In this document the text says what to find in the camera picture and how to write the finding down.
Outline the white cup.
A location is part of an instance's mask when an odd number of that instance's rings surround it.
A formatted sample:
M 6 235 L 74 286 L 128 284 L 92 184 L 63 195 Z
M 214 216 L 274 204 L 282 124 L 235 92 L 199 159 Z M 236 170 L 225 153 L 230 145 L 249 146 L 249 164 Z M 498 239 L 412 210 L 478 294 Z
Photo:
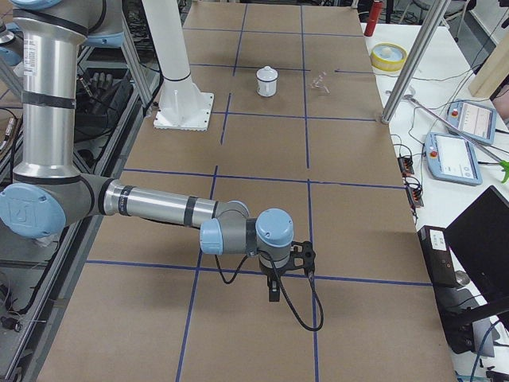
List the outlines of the white cup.
M 257 80 L 258 89 L 257 93 L 262 97 L 271 97 L 274 96 L 277 92 L 277 82 L 278 79 L 272 82 L 262 82 Z

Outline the clear plastic funnel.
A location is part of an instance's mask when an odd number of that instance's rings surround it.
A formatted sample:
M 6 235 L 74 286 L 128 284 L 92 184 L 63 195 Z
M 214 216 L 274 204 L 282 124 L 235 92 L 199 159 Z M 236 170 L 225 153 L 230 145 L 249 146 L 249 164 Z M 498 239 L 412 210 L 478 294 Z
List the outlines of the clear plastic funnel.
M 319 92 L 322 92 L 322 93 L 328 95 L 330 93 L 330 90 L 329 90 L 327 84 L 325 83 L 326 77 L 327 77 L 326 72 L 320 72 L 317 75 L 317 77 L 312 79 L 312 81 L 309 85 L 310 88 L 313 90 L 318 90 Z

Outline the white cup lid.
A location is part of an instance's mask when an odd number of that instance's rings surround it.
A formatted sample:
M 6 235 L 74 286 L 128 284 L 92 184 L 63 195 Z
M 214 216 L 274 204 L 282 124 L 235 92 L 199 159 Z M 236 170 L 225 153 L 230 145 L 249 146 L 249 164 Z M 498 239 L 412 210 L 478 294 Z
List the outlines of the white cup lid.
M 272 82 L 278 78 L 278 72 L 267 65 L 256 72 L 256 78 L 262 82 Z

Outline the orange connector board near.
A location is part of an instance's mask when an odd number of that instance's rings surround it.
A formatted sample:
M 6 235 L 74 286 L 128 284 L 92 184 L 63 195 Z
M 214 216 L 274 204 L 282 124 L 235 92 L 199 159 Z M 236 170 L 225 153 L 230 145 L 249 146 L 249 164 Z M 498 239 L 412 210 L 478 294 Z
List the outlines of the orange connector board near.
M 420 188 L 406 187 L 406 195 L 413 209 L 422 208 L 424 202 L 422 200 L 422 190 Z

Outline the orange connector board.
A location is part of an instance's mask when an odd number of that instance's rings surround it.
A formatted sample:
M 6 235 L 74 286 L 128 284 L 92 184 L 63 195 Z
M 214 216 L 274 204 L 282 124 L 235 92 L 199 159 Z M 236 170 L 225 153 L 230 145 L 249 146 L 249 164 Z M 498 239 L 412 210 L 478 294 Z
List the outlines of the orange connector board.
M 406 187 L 406 195 L 413 209 L 422 208 L 424 202 L 422 200 L 422 190 L 420 188 Z
M 414 175 L 413 158 L 411 156 L 399 156 L 398 166 L 401 171 L 402 177 L 409 177 Z

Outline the black computer box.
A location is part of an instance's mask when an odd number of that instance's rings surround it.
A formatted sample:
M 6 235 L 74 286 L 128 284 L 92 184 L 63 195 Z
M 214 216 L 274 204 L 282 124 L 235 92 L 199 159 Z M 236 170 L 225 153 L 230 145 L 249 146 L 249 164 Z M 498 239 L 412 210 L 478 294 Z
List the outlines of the black computer box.
M 457 280 L 444 231 L 425 225 L 418 231 L 418 237 L 431 283 L 435 287 L 455 288 Z

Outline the orange connector board far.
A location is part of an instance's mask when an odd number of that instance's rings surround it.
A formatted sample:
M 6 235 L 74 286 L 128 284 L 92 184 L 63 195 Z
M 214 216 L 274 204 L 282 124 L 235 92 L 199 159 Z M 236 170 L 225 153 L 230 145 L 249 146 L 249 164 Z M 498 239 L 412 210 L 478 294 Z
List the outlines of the orange connector board far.
M 414 175 L 413 158 L 411 156 L 399 156 L 398 166 L 401 171 L 402 177 L 409 177 Z

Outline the near teach pendant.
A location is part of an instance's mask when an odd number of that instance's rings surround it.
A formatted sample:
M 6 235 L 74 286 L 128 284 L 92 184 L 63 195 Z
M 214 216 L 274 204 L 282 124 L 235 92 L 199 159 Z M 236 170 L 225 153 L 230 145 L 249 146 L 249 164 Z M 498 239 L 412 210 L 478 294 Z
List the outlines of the near teach pendant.
M 430 132 L 425 157 L 433 178 L 463 185 L 481 185 L 483 179 L 473 145 L 463 138 Z

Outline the teach pendant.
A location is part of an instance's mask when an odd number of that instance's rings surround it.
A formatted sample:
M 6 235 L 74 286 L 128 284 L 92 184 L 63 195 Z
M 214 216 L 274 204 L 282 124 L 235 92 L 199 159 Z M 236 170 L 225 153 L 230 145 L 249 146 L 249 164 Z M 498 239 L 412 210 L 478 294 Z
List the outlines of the teach pendant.
M 463 138 L 430 132 L 425 157 L 433 178 L 463 185 L 481 185 L 483 179 L 473 145 Z
M 491 107 L 460 99 L 450 104 L 446 120 L 476 141 L 491 145 L 495 138 L 496 116 Z

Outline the metal reacher grabber tool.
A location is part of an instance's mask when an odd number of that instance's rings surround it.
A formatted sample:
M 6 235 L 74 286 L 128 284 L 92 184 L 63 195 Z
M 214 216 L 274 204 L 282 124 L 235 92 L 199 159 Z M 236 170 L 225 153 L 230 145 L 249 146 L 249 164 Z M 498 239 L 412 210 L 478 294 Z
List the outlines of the metal reacher grabber tool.
M 423 104 L 421 104 L 419 101 L 417 101 L 411 94 L 405 94 L 402 98 L 404 100 L 407 100 L 408 102 L 411 102 L 416 107 L 422 108 L 424 111 L 426 111 L 432 117 L 434 117 L 435 119 L 438 119 L 443 125 L 445 125 L 448 128 L 449 131 L 452 131 L 457 136 L 461 136 L 462 139 L 464 139 L 467 142 L 470 142 L 478 150 L 480 150 L 481 152 L 486 154 L 488 157 L 492 158 L 497 163 L 497 165 L 502 168 L 502 171 L 504 172 L 504 178 L 502 180 L 502 183 L 504 184 L 508 181 L 508 162 L 507 161 L 504 161 L 503 159 L 499 158 L 497 155 L 493 154 L 490 150 L 488 150 L 485 146 L 480 144 L 474 138 L 471 138 L 469 135 L 465 134 L 463 131 L 458 130 L 456 127 L 454 127 L 454 125 L 452 125 L 446 119 L 442 118 L 440 115 L 436 114 L 434 111 L 425 107 Z

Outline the far teach pendant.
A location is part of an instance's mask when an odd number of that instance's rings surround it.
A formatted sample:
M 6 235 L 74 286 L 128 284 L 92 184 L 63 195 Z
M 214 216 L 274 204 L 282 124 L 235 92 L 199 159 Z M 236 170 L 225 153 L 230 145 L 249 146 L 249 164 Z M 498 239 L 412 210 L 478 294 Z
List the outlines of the far teach pendant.
M 460 99 L 450 104 L 446 120 L 476 141 L 491 145 L 495 138 L 496 116 L 491 107 Z

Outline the red bottle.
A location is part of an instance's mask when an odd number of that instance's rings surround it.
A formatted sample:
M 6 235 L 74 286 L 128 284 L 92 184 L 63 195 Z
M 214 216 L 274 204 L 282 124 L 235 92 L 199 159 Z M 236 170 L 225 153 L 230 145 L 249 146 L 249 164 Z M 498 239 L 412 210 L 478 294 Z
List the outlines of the red bottle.
M 364 30 L 365 37 L 371 37 L 373 35 L 382 10 L 383 10 L 383 0 L 374 0 L 371 5 L 371 9 L 368 14 L 366 28 Z

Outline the wooden board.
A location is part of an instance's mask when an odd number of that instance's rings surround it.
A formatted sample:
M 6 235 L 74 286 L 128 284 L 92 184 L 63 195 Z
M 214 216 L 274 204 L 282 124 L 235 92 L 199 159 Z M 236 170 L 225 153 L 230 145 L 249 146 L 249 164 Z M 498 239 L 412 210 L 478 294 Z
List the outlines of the wooden board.
M 472 96 L 490 97 L 508 76 L 508 39 L 506 33 L 468 86 Z

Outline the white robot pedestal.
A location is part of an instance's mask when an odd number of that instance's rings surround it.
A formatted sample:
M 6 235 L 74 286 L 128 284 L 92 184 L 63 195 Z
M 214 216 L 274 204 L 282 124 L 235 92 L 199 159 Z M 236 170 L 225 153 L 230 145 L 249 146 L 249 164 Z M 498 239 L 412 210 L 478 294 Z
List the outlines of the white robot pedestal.
M 154 126 L 206 131 L 214 95 L 201 92 L 192 79 L 177 2 L 145 0 L 142 4 L 163 77 Z

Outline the aluminium frame post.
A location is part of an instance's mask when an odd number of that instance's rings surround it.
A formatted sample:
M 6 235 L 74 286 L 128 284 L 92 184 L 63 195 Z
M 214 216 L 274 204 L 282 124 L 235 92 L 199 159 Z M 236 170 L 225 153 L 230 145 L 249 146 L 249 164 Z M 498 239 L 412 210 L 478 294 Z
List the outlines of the aluminium frame post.
M 450 0 L 435 1 L 430 7 L 418 35 L 410 49 L 410 53 L 402 67 L 400 75 L 390 93 L 389 99 L 383 109 L 381 122 L 389 124 L 393 118 L 396 109 L 405 95 L 406 89 L 410 85 L 415 71 L 429 45 L 437 27 L 440 25 L 441 19 L 445 15 L 445 11 L 450 5 Z

